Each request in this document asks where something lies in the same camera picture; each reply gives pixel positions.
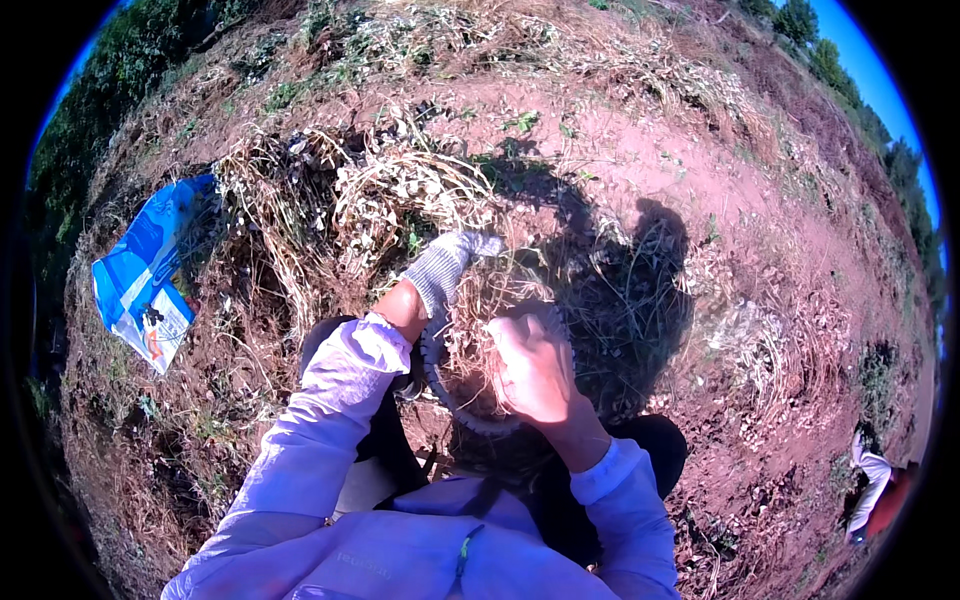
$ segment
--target bag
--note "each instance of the bag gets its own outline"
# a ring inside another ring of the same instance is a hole
[[[164,374],[194,311],[177,289],[178,241],[193,216],[214,200],[212,175],[179,180],[144,204],[116,246],[95,261],[93,298],[107,329]]]

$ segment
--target gray knit glove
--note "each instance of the gray knit glove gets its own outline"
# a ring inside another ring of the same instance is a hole
[[[457,297],[457,283],[469,260],[475,256],[497,256],[503,240],[476,231],[451,231],[430,242],[410,268],[400,274],[409,279],[426,306],[430,319]]]

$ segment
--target light purple jacket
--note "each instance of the light purple jacket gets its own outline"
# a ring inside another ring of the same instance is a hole
[[[650,457],[633,440],[614,440],[571,478],[603,544],[599,576],[546,547],[508,493],[482,520],[454,516],[478,479],[433,483],[398,498],[396,511],[348,513],[324,527],[380,399],[409,371],[410,350],[375,313],[340,325],[264,435],[217,533],[161,598],[680,597],[673,528]],[[461,547],[481,523],[454,586]]]

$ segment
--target person in red clothing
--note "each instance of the person in red clothing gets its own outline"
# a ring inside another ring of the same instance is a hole
[[[847,539],[861,544],[886,529],[900,513],[920,465],[911,461],[906,468],[893,468],[882,456],[864,452],[859,431],[853,436],[851,464],[862,468],[870,480],[847,525]]]

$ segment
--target black pants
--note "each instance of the black pants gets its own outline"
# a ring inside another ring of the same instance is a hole
[[[324,319],[313,328],[303,341],[301,377],[320,343],[340,324],[353,319]],[[427,485],[427,479],[403,434],[403,425],[396,412],[395,388],[396,385],[391,386],[387,391],[371,419],[370,433],[357,445],[356,462],[376,457],[393,478],[397,489],[394,496],[397,496],[422,488]],[[657,479],[657,493],[661,499],[670,494],[680,479],[686,460],[686,439],[673,421],[662,415],[647,415],[607,427],[607,432],[615,438],[635,440],[645,449],[650,454]],[[559,456],[554,456],[544,466],[526,504],[547,546],[581,566],[600,560],[602,548],[596,528],[587,518],[586,509],[570,492],[570,471]]]

